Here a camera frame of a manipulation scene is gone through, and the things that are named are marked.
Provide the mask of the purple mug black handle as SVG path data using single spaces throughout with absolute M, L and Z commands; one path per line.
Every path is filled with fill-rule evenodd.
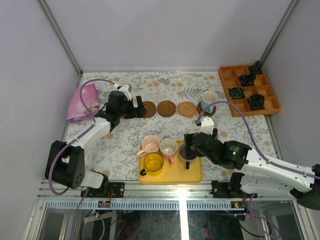
M 186 146 L 185 143 L 183 143 L 179 148 L 179 160 L 184 164 L 185 169 L 189 170 L 190 166 L 196 162 L 197 156 L 195 148 L 192 146 L 190 148 L 190 156 L 187 156 L 186 153 Z

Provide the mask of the brown wooden coaster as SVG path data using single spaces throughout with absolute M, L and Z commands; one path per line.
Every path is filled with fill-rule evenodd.
M 144 115 L 145 118 L 151 118 L 157 112 L 156 105 L 151 101 L 144 101 L 143 106 L 146 109 L 146 114 Z
M 164 100 L 157 105 L 157 112 L 162 117 L 172 117 L 176 113 L 176 105 L 170 100 Z
M 202 107 L 201 107 L 201 102 L 199 102 L 196 106 L 196 110 L 197 112 L 200 114 L 202 112 Z M 203 114 L 203 116 L 208 116 L 208 117 L 212 117 L 217 111 L 217 107 L 214 106 L 213 111 L 211 113 L 205 112 Z

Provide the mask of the white mug pink handle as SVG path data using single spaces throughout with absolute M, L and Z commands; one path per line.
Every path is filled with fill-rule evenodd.
M 170 164 L 174 164 L 174 157 L 178 150 L 177 142 L 172 138 L 165 138 L 160 142 L 160 152 L 161 154 L 169 160 Z

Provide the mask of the woven rattan coaster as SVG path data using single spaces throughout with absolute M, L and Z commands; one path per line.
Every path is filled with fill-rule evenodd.
M 190 101 L 183 101 L 178 105 L 178 112 L 181 116 L 191 118 L 196 114 L 196 106 Z

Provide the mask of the light pink mug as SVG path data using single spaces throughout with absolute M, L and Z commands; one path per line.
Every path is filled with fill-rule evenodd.
M 151 153 L 158 153 L 160 150 L 160 140 L 157 136 L 148 135 L 141 143 L 142 149 L 136 153 L 137 157 L 143 157 Z

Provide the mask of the light blue mug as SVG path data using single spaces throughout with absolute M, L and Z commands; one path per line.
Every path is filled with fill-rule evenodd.
M 204 110 L 210 104 L 217 102 L 218 96 L 214 91 L 207 90 L 202 93 L 200 106 Z

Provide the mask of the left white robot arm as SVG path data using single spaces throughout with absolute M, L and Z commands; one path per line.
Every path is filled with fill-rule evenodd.
M 109 134 L 121 119 L 144 118 L 145 109 L 141 96 L 133 100 L 120 90 L 110 92 L 108 102 L 94 116 L 93 123 L 80 135 L 69 141 L 52 143 L 45 169 L 45 178 L 69 189 L 91 188 L 98 197 L 105 197 L 110 190 L 107 176 L 101 172 L 87 170 L 85 151 L 103 136 Z

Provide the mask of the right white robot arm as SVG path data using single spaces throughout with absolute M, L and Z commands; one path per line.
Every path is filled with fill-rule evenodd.
M 216 134 L 186 133 L 184 143 L 187 157 L 207 157 L 215 165 L 236 171 L 227 188 L 233 197 L 290 196 L 305 208 L 320 209 L 319 164 L 305 167 L 266 158 L 247 144 L 221 142 Z

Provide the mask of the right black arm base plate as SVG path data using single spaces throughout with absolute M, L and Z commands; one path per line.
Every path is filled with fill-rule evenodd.
M 211 182 L 211 187 L 211 194 L 217 199 L 241 198 L 243 196 L 239 189 L 233 186 L 230 182 L 213 180 Z

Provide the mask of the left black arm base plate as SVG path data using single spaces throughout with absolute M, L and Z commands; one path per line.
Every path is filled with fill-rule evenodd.
M 100 188 L 88 188 L 86 198 L 120 199 L 124 197 L 124 182 L 108 182 Z

